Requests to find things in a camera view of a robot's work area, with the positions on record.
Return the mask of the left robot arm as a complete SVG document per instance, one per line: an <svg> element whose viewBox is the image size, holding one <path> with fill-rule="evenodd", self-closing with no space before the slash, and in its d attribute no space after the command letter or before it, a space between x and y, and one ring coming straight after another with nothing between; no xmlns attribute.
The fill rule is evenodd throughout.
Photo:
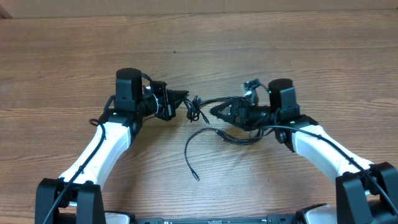
<svg viewBox="0 0 398 224"><path fill-rule="evenodd" d="M116 92L102 115L92 119L96 132L73 165L56 179L37 187L36 223L134 223L134 215L107 212L102 188L119 157L128 150L151 115L168 121L188 96L187 90L169 90L135 68L116 72Z"/></svg>

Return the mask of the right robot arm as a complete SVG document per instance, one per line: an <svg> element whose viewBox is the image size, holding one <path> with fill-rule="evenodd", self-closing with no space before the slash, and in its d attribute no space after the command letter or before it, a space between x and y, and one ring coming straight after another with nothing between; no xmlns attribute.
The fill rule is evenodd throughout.
<svg viewBox="0 0 398 224"><path fill-rule="evenodd" d="M213 107L210 113L245 131L271 129L276 139L306 158L336 187L336 206L312 205L296 212L292 223L397 223L397 169L357 156L300 112L293 81L271 81L270 104L259 106L259 80L243 83L244 96Z"/></svg>

